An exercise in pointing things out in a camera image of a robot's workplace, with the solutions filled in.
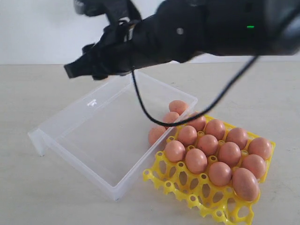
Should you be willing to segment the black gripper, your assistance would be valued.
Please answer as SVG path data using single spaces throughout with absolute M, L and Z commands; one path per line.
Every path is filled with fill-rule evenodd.
M 70 79 L 90 76 L 101 81 L 170 61 L 190 61 L 207 51 L 208 14 L 206 0 L 165 0 L 141 21 L 109 23 L 98 42 L 86 45 L 81 57 L 64 65 L 65 72 Z

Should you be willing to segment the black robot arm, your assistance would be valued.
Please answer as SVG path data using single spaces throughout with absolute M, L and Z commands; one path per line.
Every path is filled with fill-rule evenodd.
M 69 78 L 103 80 L 132 69 L 185 63 L 215 56 L 293 55 L 300 47 L 300 19 L 274 38 L 297 0 L 165 0 L 142 18 L 130 0 L 76 0 L 77 14 L 105 15 L 109 21 L 97 43 L 64 66 Z

